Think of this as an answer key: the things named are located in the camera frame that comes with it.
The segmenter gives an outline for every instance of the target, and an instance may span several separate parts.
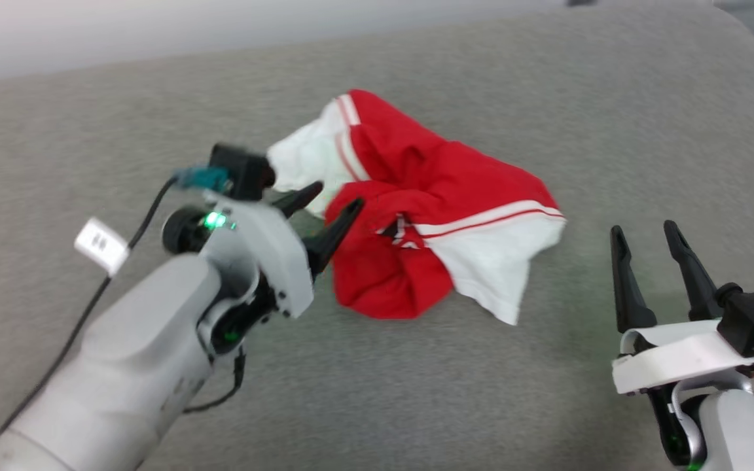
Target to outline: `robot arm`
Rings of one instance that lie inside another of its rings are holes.
[[[676,468],[753,470],[754,293],[734,283],[715,289],[677,224],[665,221],[664,229],[685,281],[690,322],[657,324],[632,273],[624,233],[613,227],[616,319],[623,334],[613,381],[619,394],[646,394]]]
[[[215,182],[228,196],[207,191],[206,209],[186,207],[168,218],[162,240],[177,256],[90,325],[73,360],[0,435],[0,470],[137,468],[213,367],[242,355],[252,327],[273,313],[297,318],[311,304],[312,283],[362,201],[302,240],[287,217],[320,183],[265,205],[252,182],[272,180],[245,178],[269,175],[262,161],[222,146],[215,156],[242,180]]]

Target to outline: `gray fabric surface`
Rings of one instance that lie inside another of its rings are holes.
[[[647,400],[614,394],[609,229],[662,321],[687,309],[665,218],[716,283],[754,289],[754,38],[694,5],[0,82],[0,421],[101,279],[71,248],[90,215],[130,235],[172,169],[218,140],[264,148],[350,87],[547,182],[569,226],[533,263],[520,325],[455,294],[378,322],[323,277],[305,316],[252,334],[239,395],[180,419],[145,468],[670,469]],[[101,306],[165,258],[156,227]]]

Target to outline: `red fabric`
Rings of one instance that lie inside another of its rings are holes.
[[[541,179],[523,169],[439,137],[372,93],[350,96],[361,122],[350,128],[351,143],[371,180],[344,185],[325,214],[333,221],[347,203],[366,201],[333,258],[344,306],[373,318],[411,319],[452,289],[448,271],[412,226],[401,243],[378,234],[399,215],[446,224],[520,200],[557,208]]]
[[[347,184],[327,207],[326,221],[332,221],[347,203],[360,197],[366,201],[333,256],[333,287],[339,304],[359,313],[413,319],[446,296],[452,280],[431,250],[402,249],[373,229],[394,222],[395,217],[384,217],[380,199],[395,191],[395,186],[381,182]]]

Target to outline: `white label tag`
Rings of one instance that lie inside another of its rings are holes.
[[[110,277],[114,277],[130,254],[125,239],[97,218],[91,218],[83,226],[75,239],[75,249],[103,266]]]

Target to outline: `cable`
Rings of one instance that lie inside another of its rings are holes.
[[[228,393],[223,394],[220,399],[212,400],[212,402],[206,402],[206,404],[202,404],[200,406],[186,408],[184,411],[182,411],[183,414],[195,414],[197,412],[207,411],[210,408],[216,408],[216,406],[219,406],[222,403],[226,402],[228,399],[230,399],[231,396],[234,396],[234,394],[239,391],[240,385],[243,384],[243,370],[246,367],[246,354],[243,352],[242,345],[238,348],[240,349],[240,352],[238,353],[237,358],[234,359],[234,385],[233,387],[231,387],[231,390],[229,390]]]
[[[144,220],[141,221],[141,225],[138,226],[138,230],[135,232],[135,235],[132,236],[130,239],[130,243],[126,246],[129,248],[130,251],[134,249],[135,245],[138,244],[138,241],[140,241],[141,236],[144,235],[144,232],[146,232],[147,227],[150,226],[150,222],[153,220],[153,215],[156,214],[156,209],[159,207],[159,203],[162,203],[162,198],[164,198],[165,193],[168,193],[168,190],[170,190],[170,187],[173,186],[173,184],[176,183],[177,178],[171,177],[168,179],[167,182],[165,182],[165,185],[162,186],[162,189],[159,190],[159,193],[156,195],[156,199],[153,200],[152,205],[150,205],[150,209],[147,211],[147,214],[144,216]],[[63,363],[63,360],[65,360],[66,355],[69,354],[69,350],[71,349],[72,345],[75,344],[75,340],[77,340],[78,334],[80,334],[81,329],[83,328],[83,325],[86,324],[87,318],[89,318],[89,314],[92,313],[92,310],[95,308],[96,304],[98,304],[98,300],[101,299],[101,296],[104,294],[105,291],[107,291],[107,287],[110,286],[110,281],[112,281],[112,277],[106,277],[104,278],[104,281],[101,281],[101,285],[98,286],[98,289],[95,291],[95,294],[92,295],[92,299],[89,300],[89,304],[86,305],[86,308],[84,308],[83,313],[81,313],[81,318],[77,319],[77,324],[75,324],[75,327],[72,328],[71,334],[69,334],[68,339],[65,341],[65,345],[63,345],[63,349],[57,354],[57,358],[54,359],[54,362],[51,364],[51,367],[48,368],[47,372],[43,375],[43,377],[39,380],[39,382],[34,385],[33,389],[30,391],[30,393],[25,396],[25,398],[22,400],[21,403],[19,403],[18,406],[16,406],[16,409],[11,412],[11,415],[8,416],[8,419],[4,421],[2,426],[0,427],[0,435],[2,435],[6,430],[8,430],[8,427],[11,426],[13,421],[19,417],[20,414],[27,408],[27,405],[29,405],[32,400],[39,394],[39,391],[42,391],[43,388],[45,388],[45,385],[48,384],[48,380],[51,379],[51,376],[54,375],[54,372],[57,372],[57,369],[60,367],[60,364]]]

